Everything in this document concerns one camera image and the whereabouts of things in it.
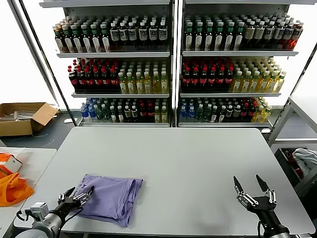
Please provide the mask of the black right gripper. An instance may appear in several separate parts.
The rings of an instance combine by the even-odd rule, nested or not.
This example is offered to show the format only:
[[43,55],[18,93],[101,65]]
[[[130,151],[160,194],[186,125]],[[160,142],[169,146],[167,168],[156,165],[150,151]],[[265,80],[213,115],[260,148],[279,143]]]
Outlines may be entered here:
[[248,211],[258,216],[264,228],[264,235],[290,235],[289,229],[281,224],[274,211],[276,208],[275,190],[271,190],[259,175],[256,175],[256,179],[262,192],[264,192],[266,196],[251,197],[244,192],[237,177],[233,177],[238,201],[245,208],[248,208]]

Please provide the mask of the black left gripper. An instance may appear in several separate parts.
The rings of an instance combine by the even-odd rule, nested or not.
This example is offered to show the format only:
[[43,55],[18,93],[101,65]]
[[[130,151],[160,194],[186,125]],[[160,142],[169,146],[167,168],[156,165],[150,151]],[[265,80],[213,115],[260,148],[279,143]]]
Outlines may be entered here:
[[68,189],[63,194],[60,194],[57,199],[58,206],[49,211],[49,214],[57,215],[61,221],[65,221],[65,218],[72,210],[76,210],[91,199],[91,195],[94,191],[94,186],[92,186],[88,191],[81,193],[77,196],[71,197],[75,187]]

